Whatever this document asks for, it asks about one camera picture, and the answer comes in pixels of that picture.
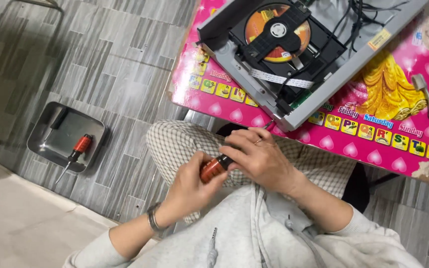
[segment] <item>cd disc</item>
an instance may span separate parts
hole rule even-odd
[[[271,20],[274,17],[281,16],[286,10],[288,10],[290,6],[284,4],[269,4],[260,9],[258,9],[254,14],[248,19],[246,24],[246,42],[247,44],[251,43],[256,37],[262,33],[264,26],[267,21]],[[265,58],[265,61],[271,63],[286,63],[290,61],[292,58],[298,57],[299,55],[306,50],[310,41],[310,26],[307,21],[304,21],[297,29],[295,29],[294,33],[296,33],[301,39],[301,48],[291,54],[286,52],[280,46],[276,47],[272,50]]]

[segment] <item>silver bracelet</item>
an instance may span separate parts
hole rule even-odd
[[[166,228],[160,228],[155,220],[155,211],[158,209],[160,204],[161,204],[160,202],[155,203],[147,210],[148,223],[150,223],[150,227],[155,233],[163,232],[166,229]]]

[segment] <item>checkered pants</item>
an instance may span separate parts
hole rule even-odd
[[[202,151],[212,157],[220,154],[225,145],[224,137],[184,121],[161,120],[154,123],[147,133],[147,144],[152,157],[165,181],[171,185],[178,168],[187,163],[194,152]],[[281,151],[298,170],[325,191],[342,198],[347,181],[356,162],[334,155],[295,140],[274,136]],[[250,184],[251,180],[240,171],[230,173],[223,187]],[[192,223],[200,217],[196,212],[185,218]]]

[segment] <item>ring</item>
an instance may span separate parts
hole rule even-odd
[[[254,145],[258,144],[259,142],[263,141],[262,138],[260,138],[257,142],[254,143]]]

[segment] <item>screwdriver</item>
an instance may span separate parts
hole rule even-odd
[[[82,155],[85,150],[89,147],[89,145],[92,143],[92,136],[90,136],[89,134],[85,134],[83,137],[81,137],[79,139],[79,141],[77,142],[77,144],[75,144],[74,149],[72,151],[72,154],[69,155],[68,159],[68,164],[67,166],[64,168],[62,174],[59,176],[59,178],[56,180],[56,184],[63,178],[64,173],[67,171],[67,169],[69,168],[69,166],[72,163],[77,162],[77,160],[79,159],[79,156]]]
[[[67,116],[67,112],[68,112],[67,107],[63,107],[62,110],[59,111],[59,114],[57,115],[56,119],[54,120],[54,122],[52,122],[52,124],[50,126],[51,131],[49,131],[49,134],[47,134],[44,141],[46,141],[49,138],[49,136],[51,135],[51,133],[54,129],[55,130],[59,129],[59,127],[63,123],[65,117]]]
[[[275,119],[272,119],[267,123],[263,129],[267,129]],[[206,165],[201,168],[200,179],[204,184],[209,183],[214,177],[228,170],[228,167],[234,160],[229,158],[227,155],[220,155],[217,158],[206,163]]]

